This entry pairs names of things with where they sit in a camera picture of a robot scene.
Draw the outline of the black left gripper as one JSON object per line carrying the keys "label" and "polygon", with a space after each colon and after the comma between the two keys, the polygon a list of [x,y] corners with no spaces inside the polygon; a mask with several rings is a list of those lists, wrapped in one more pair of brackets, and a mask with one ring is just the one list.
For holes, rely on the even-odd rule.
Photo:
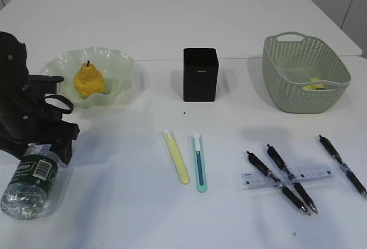
{"label": "black left gripper", "polygon": [[63,121],[74,106],[60,94],[36,95],[29,86],[26,45],[10,33],[1,32],[1,123],[0,150],[22,160],[28,145],[50,143],[50,151],[69,165],[72,142],[80,132],[75,123]]}

